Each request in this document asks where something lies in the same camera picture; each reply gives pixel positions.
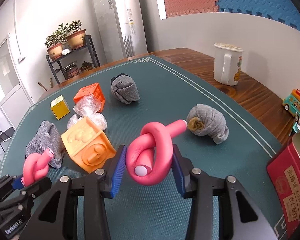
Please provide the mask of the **small pink knotted foam tube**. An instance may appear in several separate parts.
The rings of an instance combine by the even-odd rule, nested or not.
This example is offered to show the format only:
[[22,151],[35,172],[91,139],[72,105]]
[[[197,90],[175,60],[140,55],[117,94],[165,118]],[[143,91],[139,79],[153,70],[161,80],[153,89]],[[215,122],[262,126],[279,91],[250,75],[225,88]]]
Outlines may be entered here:
[[21,181],[25,186],[44,178],[49,171],[49,162],[53,159],[54,152],[46,148],[42,154],[31,153],[23,165],[23,178]]

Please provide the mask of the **grey fabric pouch sock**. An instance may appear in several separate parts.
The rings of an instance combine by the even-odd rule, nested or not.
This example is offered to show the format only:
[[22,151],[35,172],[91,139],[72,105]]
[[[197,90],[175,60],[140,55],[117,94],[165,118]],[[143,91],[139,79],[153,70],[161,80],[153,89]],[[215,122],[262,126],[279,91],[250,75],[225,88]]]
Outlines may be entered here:
[[65,154],[65,146],[55,124],[42,121],[36,135],[25,148],[25,158],[32,153],[42,154],[47,148],[50,148],[54,153],[49,165],[55,169],[60,169]]

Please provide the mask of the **yellow cardboard box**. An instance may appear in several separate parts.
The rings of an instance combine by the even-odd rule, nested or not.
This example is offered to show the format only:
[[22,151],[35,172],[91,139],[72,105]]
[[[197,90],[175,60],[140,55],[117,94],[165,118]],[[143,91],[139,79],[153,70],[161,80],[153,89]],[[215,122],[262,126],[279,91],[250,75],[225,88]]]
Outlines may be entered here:
[[70,113],[69,106],[63,95],[60,95],[51,101],[50,109],[57,120],[60,120]]

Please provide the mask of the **large pink knotted foam tube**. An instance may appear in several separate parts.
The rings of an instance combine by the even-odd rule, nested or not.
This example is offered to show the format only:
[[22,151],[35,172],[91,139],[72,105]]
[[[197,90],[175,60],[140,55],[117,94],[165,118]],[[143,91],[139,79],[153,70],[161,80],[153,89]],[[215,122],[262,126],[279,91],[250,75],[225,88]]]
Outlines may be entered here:
[[160,183],[172,165],[172,139],[186,129],[187,122],[183,119],[166,126],[159,122],[145,124],[127,149],[126,168],[131,178],[144,186]]

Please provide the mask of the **red tin box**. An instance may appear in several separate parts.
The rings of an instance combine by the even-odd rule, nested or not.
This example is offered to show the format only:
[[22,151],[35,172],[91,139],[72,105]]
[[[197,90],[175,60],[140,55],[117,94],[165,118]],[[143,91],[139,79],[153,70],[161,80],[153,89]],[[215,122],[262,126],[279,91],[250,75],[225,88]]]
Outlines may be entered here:
[[289,137],[268,162],[267,173],[279,197],[290,237],[300,225],[300,132]]

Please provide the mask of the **light orange toy cube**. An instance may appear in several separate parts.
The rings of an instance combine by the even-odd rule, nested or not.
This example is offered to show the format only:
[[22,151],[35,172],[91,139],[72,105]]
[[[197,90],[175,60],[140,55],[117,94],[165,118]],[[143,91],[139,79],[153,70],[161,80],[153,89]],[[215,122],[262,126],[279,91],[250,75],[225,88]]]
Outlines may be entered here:
[[116,155],[104,131],[87,116],[64,132],[61,139],[70,159],[88,173],[102,168]]

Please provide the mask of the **white door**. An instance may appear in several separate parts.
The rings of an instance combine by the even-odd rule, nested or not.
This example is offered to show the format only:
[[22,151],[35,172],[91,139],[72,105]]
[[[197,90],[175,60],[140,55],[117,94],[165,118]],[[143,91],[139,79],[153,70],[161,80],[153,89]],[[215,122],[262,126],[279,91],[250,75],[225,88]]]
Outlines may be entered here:
[[26,90],[17,67],[15,37],[9,33],[0,43],[0,124],[16,129],[34,101]]

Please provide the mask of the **wooden sticks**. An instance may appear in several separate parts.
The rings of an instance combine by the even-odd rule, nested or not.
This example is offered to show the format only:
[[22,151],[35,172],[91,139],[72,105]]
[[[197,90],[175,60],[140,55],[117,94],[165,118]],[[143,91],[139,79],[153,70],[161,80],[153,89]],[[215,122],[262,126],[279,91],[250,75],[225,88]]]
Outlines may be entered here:
[[41,82],[37,82],[37,83],[45,91],[48,91],[51,88],[53,88],[53,78],[50,78],[47,84],[43,84]]

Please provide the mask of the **dark orange toy cube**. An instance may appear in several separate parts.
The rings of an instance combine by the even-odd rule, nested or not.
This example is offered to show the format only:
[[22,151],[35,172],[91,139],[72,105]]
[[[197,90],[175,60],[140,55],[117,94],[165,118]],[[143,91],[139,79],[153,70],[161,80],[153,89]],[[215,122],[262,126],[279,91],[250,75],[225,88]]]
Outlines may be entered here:
[[104,97],[100,84],[93,83],[88,86],[80,88],[77,94],[74,96],[73,101],[74,103],[78,103],[79,100],[81,100],[81,98],[88,95],[93,95],[96,100],[100,101],[101,107],[97,112],[101,113],[106,103],[106,98]]

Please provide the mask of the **dark brown lower pot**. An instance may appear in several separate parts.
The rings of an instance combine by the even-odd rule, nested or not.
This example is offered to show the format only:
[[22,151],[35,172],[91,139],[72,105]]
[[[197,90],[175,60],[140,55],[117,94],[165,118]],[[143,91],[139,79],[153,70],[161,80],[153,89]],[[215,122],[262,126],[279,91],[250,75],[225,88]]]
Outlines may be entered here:
[[75,62],[69,64],[64,68],[65,79],[68,80],[72,77],[79,75],[79,69]]

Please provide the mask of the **teal toy bus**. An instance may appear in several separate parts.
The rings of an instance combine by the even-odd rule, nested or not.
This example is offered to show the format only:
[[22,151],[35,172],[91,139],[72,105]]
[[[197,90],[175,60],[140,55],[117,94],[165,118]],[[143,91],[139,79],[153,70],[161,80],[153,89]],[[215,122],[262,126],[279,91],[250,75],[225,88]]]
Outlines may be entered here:
[[293,89],[289,96],[282,100],[282,105],[288,111],[296,122],[300,121],[300,90]]

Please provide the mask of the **white object on shelf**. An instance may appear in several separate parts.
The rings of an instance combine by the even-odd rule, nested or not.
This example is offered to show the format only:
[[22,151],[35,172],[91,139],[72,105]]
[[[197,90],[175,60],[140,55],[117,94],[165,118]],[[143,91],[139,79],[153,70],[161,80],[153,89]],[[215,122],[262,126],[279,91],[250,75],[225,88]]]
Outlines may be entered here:
[[70,54],[70,53],[71,53],[70,49],[64,49],[64,50],[62,50],[62,55],[67,55],[67,54]]

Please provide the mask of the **left potted plant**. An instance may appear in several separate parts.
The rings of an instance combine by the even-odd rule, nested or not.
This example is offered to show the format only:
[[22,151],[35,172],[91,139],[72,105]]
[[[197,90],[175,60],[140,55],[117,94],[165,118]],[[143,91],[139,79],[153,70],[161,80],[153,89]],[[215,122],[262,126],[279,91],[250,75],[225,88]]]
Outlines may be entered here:
[[60,58],[62,55],[62,44],[66,42],[68,35],[68,23],[60,24],[58,29],[46,38],[45,46],[47,53],[52,61]]

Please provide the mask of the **black metal plant shelf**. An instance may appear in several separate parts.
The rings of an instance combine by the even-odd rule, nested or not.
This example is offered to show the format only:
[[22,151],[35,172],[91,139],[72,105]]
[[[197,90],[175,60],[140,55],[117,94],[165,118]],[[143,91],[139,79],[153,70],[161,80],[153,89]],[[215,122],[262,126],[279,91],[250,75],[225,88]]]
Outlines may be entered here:
[[62,73],[63,79],[67,80],[68,78],[66,77],[65,69],[71,61],[75,61],[77,64],[77,69],[80,71],[80,65],[77,63],[77,60],[80,56],[83,56],[84,52],[87,51],[89,52],[89,60],[92,62],[92,68],[94,69],[100,67],[101,64],[91,35],[86,35],[84,37],[84,45],[82,47],[72,50],[66,55],[61,55],[61,57],[57,58],[56,60],[52,60],[49,55],[45,56],[47,64],[49,65],[51,73],[53,74],[53,78],[58,85],[61,83],[58,73]]

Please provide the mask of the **right potted plant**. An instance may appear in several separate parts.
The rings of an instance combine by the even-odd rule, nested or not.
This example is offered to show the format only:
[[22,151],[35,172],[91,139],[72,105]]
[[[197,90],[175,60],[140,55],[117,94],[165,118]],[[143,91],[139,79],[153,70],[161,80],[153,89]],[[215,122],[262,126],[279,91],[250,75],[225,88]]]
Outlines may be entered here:
[[82,22],[80,20],[74,20],[68,24],[66,33],[66,40],[72,50],[81,48],[85,45],[85,29],[81,29]]

